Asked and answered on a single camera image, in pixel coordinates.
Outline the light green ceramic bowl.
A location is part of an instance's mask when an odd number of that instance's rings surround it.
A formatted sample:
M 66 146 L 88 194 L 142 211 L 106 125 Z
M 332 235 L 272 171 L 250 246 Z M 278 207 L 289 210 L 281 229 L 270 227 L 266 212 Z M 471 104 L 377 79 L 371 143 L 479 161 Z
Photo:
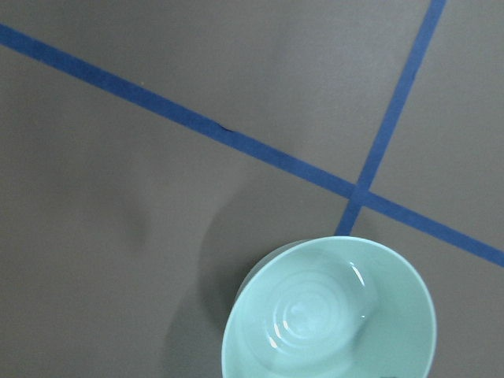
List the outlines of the light green ceramic bowl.
M 331 236 L 265 255 L 239 286 L 225 377 L 426 377 L 435 307 L 418 271 L 371 240 Z

